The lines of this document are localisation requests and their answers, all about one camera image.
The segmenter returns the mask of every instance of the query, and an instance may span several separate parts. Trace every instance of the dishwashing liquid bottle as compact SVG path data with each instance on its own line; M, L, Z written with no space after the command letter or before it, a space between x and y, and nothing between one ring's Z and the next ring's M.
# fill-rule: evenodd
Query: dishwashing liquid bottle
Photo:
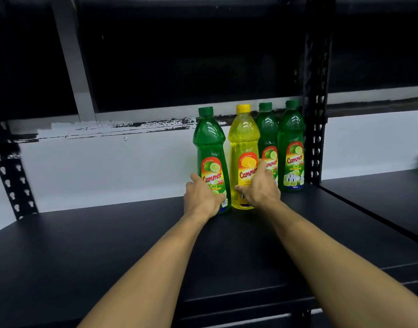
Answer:
M272 171L277 183L277 134L279 133L279 127L273 114L273 104L271 102L259 104L256 124L261 133L257 142L259 157L267 163L267 169Z
M251 184L259 163L257 141L261 135L256 122L250 116L249 104L237 105L236 114L228 132L232 206L238 209L252 209L254 207L250 206L245 197L235 191L235 185Z
M298 100L287 101L285 113L279 122L277 147L279 171L282 179L278 182L278 187L280 191L284 192L301 190L305 182L305 163L303 159L305 123L298 108Z
M226 136L213 118L213 107L198 109L200 121L194 132L193 143L197 147L198 175L212 189L224 193L226 200L220 205L218 214L227 212L231 206L230 182L223 143Z

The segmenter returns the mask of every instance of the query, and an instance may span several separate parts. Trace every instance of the shelf surface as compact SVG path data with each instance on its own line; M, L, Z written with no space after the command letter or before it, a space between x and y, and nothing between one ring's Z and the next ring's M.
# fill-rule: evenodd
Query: shelf surface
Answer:
M418 237L418 169L336 178L321 186Z
M418 245L315 186L283 194L295 211L407 286ZM40 213L0 231L0 327L80 319L179 220L183 199ZM259 212L211 219L195 243L175 315L203 327L316 306Z

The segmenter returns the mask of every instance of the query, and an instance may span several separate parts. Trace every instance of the forearm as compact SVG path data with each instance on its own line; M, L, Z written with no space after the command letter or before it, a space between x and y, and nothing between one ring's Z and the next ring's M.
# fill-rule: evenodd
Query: forearm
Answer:
M418 327L418 298L396 280L283 203L266 214L336 327Z
M190 253L203 225L198 218L182 218L119 279L79 327L170 327Z

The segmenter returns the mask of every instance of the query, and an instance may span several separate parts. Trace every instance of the bottle label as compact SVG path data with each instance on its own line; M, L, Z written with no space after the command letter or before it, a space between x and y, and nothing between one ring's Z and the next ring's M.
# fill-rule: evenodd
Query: bottle label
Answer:
M238 160L238 185L250 186L251 179L257 171L257 154L244 153ZM250 206L245 197L238 193L238 204L244 207Z
M305 165L303 161L303 143L292 142L286 148L285 174L283 186L290 189L303 187L305 182Z
M217 157L210 156L201 161L201 178L209 185L213 193L224 193L226 199L219 207L220 212L224 211L228 205L227 191L221 161Z
M276 180L276 184L278 181L278 172L277 172L277 147L276 146L268 146L262 151L262 160L267 163L267 169L271 170L273 173L273 177Z

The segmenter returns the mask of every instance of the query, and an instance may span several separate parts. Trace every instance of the hand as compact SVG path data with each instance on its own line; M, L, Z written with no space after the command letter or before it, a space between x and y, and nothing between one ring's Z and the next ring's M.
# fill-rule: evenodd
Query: hand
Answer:
M273 172L267 169L267 163L259 159L259 167L251 180L250 186L235 186L235 190L245 196L245 199L256 208L262 208L267 200L279 200L280 190L273 177Z
M192 182L186 183L184 194L184 215L198 215L203 218L204 222L207 222L218 213L219 206L225 201L226 195L213 193L209 185L195 173L190 174L190 178Z

